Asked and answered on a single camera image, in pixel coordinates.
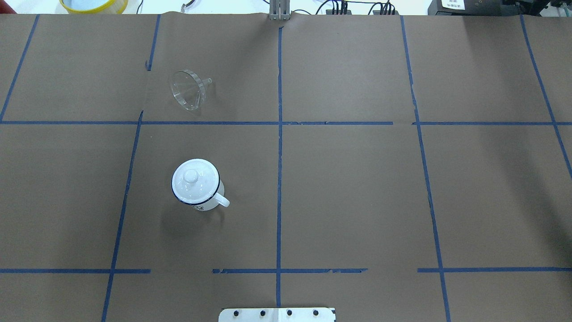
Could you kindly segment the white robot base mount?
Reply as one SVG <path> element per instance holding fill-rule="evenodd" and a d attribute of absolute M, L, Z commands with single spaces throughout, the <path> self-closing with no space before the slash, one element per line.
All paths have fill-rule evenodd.
<path fill-rule="evenodd" d="M 335 322 L 334 308 L 227 308 L 221 310 L 219 322 Z"/>

